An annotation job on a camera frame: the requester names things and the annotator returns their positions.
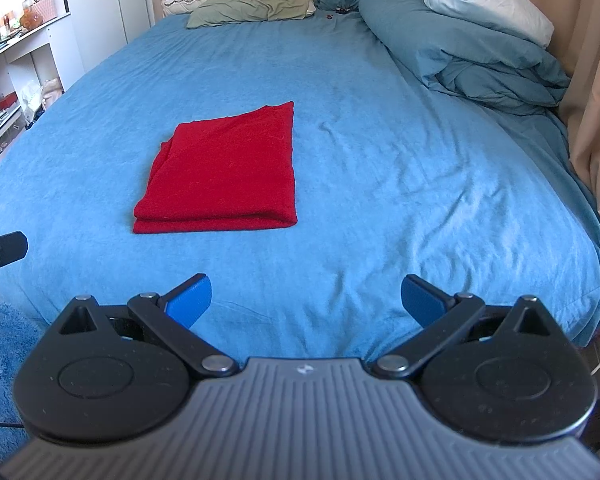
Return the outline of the red knit sweater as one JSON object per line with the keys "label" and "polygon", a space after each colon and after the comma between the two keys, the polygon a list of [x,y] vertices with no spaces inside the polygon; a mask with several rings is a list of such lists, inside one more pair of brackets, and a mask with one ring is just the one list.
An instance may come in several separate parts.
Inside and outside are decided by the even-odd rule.
{"label": "red knit sweater", "polygon": [[133,232],[294,226],[293,125],[291,102],[178,125],[151,165]]}

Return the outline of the blue fluffy rug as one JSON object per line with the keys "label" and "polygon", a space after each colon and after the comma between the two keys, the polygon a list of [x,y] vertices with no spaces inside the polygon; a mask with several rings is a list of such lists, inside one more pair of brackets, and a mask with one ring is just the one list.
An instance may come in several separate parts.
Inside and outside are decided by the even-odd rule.
{"label": "blue fluffy rug", "polygon": [[15,407],[12,385],[45,329],[19,309],[0,303],[0,465],[29,440]]}

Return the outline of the blue bed sheet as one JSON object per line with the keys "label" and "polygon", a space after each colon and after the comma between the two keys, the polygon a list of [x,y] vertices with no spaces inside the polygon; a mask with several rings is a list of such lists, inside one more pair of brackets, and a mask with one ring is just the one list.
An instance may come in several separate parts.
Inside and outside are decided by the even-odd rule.
{"label": "blue bed sheet", "polygon": [[[298,222],[137,235],[133,209],[182,122],[294,103]],[[190,29],[171,16],[83,76],[0,163],[0,302],[52,322],[208,275],[195,332],[235,359],[371,359],[418,331],[417,274],[489,304],[539,297],[575,344],[600,327],[600,218],[565,129],[432,92],[356,14]]]}

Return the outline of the white shelf unit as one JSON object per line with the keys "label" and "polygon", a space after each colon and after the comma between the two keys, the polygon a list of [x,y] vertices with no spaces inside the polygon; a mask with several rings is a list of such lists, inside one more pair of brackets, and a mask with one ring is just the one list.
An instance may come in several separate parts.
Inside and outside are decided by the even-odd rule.
{"label": "white shelf unit", "polygon": [[64,93],[84,74],[64,0],[27,0],[24,9],[28,6],[44,18],[32,32],[19,20],[7,30],[1,20],[0,162],[50,106],[46,93]]}

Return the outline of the brown teddy bear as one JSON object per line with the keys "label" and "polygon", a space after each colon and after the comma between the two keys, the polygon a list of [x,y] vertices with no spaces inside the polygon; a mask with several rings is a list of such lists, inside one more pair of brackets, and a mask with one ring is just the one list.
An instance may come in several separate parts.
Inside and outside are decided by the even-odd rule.
{"label": "brown teddy bear", "polygon": [[23,14],[19,19],[20,26],[26,32],[32,32],[44,23],[44,18],[38,11],[33,10],[30,6],[23,10]]}

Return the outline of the teal duvet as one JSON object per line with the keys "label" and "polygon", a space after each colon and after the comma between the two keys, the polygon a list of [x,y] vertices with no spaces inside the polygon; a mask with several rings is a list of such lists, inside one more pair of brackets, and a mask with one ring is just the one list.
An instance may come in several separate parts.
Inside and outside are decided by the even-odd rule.
{"label": "teal duvet", "polygon": [[530,115],[558,107],[570,85],[547,50],[436,13],[424,0],[358,0],[358,12],[394,60],[432,91]]}

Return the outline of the white wardrobe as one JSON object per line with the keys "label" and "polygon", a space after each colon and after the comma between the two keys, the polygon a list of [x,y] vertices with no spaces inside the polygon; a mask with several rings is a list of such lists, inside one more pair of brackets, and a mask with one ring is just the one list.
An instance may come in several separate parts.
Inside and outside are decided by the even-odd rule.
{"label": "white wardrobe", "polygon": [[150,29],[148,0],[64,0],[83,68],[92,70]]}

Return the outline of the green pillow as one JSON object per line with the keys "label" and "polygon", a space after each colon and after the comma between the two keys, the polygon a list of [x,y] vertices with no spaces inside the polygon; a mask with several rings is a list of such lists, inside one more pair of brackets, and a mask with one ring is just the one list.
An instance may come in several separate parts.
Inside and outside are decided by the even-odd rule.
{"label": "green pillow", "polygon": [[186,27],[303,20],[315,11],[313,0],[207,0],[190,12]]}

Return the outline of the light blue blanket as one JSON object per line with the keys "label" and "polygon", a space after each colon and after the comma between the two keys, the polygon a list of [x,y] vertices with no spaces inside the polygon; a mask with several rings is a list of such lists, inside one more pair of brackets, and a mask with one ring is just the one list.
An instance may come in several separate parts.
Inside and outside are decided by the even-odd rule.
{"label": "light blue blanket", "polygon": [[530,0],[424,0],[431,11],[528,40],[547,49],[555,27]]}

